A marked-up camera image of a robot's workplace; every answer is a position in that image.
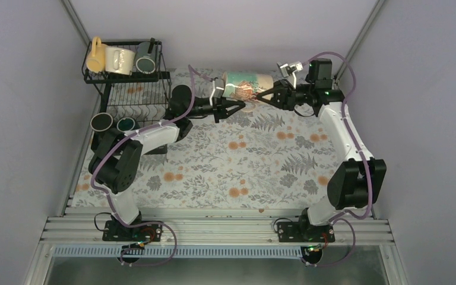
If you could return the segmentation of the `floral cream mug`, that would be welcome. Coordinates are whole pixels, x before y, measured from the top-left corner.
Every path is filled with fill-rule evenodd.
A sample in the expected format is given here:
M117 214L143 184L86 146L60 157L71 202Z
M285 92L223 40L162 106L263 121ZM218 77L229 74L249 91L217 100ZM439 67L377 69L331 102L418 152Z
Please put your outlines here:
M271 75L247 72L225 72L223 82L222 96L241 101L255 100L258 93L274 87Z

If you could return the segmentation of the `dark green mug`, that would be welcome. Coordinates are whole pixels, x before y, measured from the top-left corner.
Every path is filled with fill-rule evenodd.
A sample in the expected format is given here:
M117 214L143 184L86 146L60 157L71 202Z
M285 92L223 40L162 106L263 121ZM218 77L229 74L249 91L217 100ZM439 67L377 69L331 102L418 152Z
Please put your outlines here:
M132 131L135 129L136 126L137 126L136 121L130 117L121 118L120 120L118 120L118 122L116 124L116 128L122 132Z

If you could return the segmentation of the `cream white ribbed mug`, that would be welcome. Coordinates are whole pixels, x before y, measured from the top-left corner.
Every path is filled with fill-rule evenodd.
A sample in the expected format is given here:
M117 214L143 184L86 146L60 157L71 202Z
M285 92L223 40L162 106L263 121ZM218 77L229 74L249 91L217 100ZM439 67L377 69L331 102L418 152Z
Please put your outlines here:
M121 47L105 47L105 71L115 74L130 75L136 53Z

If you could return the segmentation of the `black matte mug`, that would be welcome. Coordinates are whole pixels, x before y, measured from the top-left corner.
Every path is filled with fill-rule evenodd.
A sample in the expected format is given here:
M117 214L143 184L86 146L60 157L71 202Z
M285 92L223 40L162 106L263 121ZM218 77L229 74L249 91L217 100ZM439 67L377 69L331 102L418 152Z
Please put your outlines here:
M113 126L114 118L107 112L94 115L90 120L90 127L94 132L104 132Z

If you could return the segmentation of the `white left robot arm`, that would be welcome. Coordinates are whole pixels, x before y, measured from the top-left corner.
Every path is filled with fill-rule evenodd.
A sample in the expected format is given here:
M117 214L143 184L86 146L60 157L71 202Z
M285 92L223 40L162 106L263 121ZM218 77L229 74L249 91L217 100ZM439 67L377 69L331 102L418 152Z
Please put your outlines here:
M89 164L91 185L104 192L112 216L119 222L118 233L126 240L141 234L140 211L129 187L136 178L141 157L157 148L184 139L192 119L213 116L227 119L245 108L245 102L224 97L200 98L187 85L172 90L163 119L132 131L108 129Z

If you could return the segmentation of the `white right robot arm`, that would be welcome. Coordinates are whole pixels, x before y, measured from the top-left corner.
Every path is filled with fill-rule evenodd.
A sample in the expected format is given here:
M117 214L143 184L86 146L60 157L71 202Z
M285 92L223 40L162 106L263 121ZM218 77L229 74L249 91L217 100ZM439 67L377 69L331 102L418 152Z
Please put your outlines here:
M334 222L345 215L363 220L371 213L387 171L383 159L376 159L357 132L349 114L347 97L333 87L332 62L318 58L308 63L304 84L297 81L301 62L279 63L284 77L257 99L281 110L309 105L328 132L338 155L339 166L327 184L327 196L303 210L294 224L299 239L315 240L329 233Z

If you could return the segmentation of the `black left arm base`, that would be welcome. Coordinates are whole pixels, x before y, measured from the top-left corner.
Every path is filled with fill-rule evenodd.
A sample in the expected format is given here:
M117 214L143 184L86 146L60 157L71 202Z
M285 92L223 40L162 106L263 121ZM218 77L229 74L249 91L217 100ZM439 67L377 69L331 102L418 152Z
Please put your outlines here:
M104 226L102 240L106 242L135 242L149 243L159 242L163 226L158 224L147 224L145 226L130 228L125 227L118 221L107 221Z

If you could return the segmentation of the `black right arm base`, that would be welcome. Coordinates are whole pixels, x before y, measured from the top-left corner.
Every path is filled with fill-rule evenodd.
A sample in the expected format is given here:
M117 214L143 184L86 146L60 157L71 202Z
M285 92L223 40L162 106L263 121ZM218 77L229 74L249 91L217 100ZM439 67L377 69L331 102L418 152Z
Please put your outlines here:
M335 242L333 227L326 224L313 226L297 221L278 221L276 224L279 242L287 243L320 243Z

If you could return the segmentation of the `floral patterned table mat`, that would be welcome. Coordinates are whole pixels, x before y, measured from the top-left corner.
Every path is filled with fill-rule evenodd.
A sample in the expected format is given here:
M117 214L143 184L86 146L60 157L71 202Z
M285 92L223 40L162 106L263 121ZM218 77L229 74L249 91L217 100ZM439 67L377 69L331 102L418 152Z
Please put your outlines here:
M248 102L219 123L195 119L166 153L141 157L127 193L150 208L310 206L340 164L331 132L311 113Z

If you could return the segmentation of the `yellow mug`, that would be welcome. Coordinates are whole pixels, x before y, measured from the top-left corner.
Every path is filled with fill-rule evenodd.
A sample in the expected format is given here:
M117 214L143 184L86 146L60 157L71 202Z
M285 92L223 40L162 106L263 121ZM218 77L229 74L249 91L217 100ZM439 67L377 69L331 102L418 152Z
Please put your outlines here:
M89 71L100 73L105 70L105 51L107 45L102 43L100 37L93 37L91 49L85 59L86 67Z

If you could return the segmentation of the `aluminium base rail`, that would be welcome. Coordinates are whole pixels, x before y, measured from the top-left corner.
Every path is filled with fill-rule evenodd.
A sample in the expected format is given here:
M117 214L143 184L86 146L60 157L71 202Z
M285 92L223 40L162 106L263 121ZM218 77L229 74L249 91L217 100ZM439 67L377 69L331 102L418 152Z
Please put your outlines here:
M102 233L96 230L93 218L107 212L102 207L68 207L61 217L48 217L40 237L42 243L101 243ZM174 233L165 230L162 245L279 245L273 221L279 217L292 219L299 209L264 208L141 208L144 220L162 221Z

